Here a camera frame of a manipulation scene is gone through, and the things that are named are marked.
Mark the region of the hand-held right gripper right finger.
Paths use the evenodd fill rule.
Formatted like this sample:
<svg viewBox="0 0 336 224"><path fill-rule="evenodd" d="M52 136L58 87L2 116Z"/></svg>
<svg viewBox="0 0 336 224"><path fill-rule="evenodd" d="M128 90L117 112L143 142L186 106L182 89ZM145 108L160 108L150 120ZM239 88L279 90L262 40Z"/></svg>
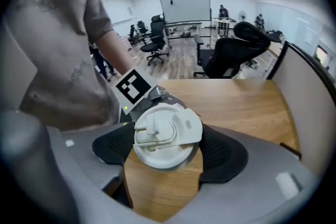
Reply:
<svg viewBox="0 0 336 224"><path fill-rule="evenodd" d="M198 198L210 208L278 208L314 187L317 177L280 145L203 126Z"/></svg>

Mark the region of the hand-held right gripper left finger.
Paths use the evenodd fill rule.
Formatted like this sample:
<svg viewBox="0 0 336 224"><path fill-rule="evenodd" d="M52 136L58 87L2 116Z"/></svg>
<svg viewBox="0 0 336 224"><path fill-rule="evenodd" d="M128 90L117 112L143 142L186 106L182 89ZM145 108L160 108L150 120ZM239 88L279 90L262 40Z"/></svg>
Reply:
<svg viewBox="0 0 336 224"><path fill-rule="evenodd" d="M134 123L61 132L47 127L57 165L75 191L115 191L124 184L124 162L133 145Z"/></svg>

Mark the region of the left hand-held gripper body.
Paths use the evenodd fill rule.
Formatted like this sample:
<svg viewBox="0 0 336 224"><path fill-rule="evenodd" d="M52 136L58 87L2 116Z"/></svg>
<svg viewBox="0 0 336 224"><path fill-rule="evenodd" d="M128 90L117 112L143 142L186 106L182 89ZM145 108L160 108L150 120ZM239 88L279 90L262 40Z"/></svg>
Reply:
<svg viewBox="0 0 336 224"><path fill-rule="evenodd" d="M145 111L160 103L184 108L182 100L139 67L125 73L112 87L112 92L120 105L120 123L136 122Z"/></svg>

